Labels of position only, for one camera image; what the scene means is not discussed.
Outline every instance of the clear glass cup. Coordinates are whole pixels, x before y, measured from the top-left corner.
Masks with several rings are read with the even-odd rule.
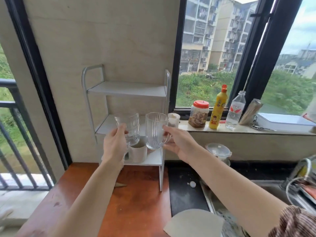
[[[164,135],[162,128],[163,125],[168,125],[168,122],[168,116],[162,113],[151,112],[146,115],[146,145],[149,149],[159,149],[169,141],[171,135]]]
[[[114,117],[116,120],[116,125],[126,124],[126,130],[128,134],[125,134],[126,144],[128,146],[136,145],[139,142],[139,114],[133,115],[118,115]]]

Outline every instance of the dish rack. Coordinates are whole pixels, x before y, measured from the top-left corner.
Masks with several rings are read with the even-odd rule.
[[[100,70],[101,80],[100,82],[91,87],[87,88],[86,86],[86,75],[87,72],[93,69]],[[165,80],[164,85],[153,85],[153,84],[145,84],[145,83],[134,83],[134,82],[121,82],[121,81],[107,81],[105,80],[105,70],[104,65],[94,65],[85,67],[82,70],[81,74],[81,85],[83,89],[83,96],[85,99],[89,124],[91,127],[91,131],[94,136],[95,146],[97,153],[100,155],[103,154],[103,150],[98,149],[98,138],[101,137],[103,140],[104,136],[109,133],[112,129],[116,128],[116,120],[114,119],[114,115],[108,113],[108,107],[106,103],[106,98],[103,98],[105,101],[106,107],[106,115],[104,120],[99,123],[97,126],[93,122],[92,111],[90,107],[89,94],[91,93],[101,93],[104,96],[107,95],[117,95],[117,96],[126,96],[128,98],[142,96],[142,97],[158,97],[164,99],[164,104],[161,112],[164,114],[168,114],[169,108],[169,97],[170,97],[170,86],[171,86],[171,76],[170,72],[165,70]],[[139,117],[139,131],[141,136],[145,136],[145,116]],[[124,165],[139,165],[139,166],[158,166],[159,167],[159,184],[160,191],[162,191],[163,184],[163,172],[165,165],[165,150],[160,148],[151,152],[147,155],[147,158],[142,163],[133,163],[129,160],[124,161]]]

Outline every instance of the water bottle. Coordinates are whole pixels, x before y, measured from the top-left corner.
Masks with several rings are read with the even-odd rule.
[[[233,99],[232,104],[230,105],[229,112],[226,118],[226,127],[228,129],[233,130],[238,125],[239,119],[246,103],[245,94],[246,91],[239,91],[238,96]]]

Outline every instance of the yellow squeeze bottle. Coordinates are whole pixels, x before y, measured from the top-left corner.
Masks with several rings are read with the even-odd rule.
[[[222,91],[217,94],[216,102],[212,111],[209,127],[211,129],[217,129],[219,121],[221,120],[224,107],[227,100],[227,85],[222,85]]]

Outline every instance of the kitchen sink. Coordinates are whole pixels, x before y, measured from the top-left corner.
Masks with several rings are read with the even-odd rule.
[[[253,180],[254,183],[282,200],[286,204],[291,204],[288,200],[285,190],[280,188],[283,181],[278,180]],[[201,181],[201,186],[204,192],[207,205],[210,212],[223,217],[226,221],[223,226],[222,237],[249,237],[243,228],[236,224],[235,217],[225,208],[216,195]],[[304,208],[310,213],[316,215],[315,206],[299,191],[290,191],[289,197],[294,205]]]

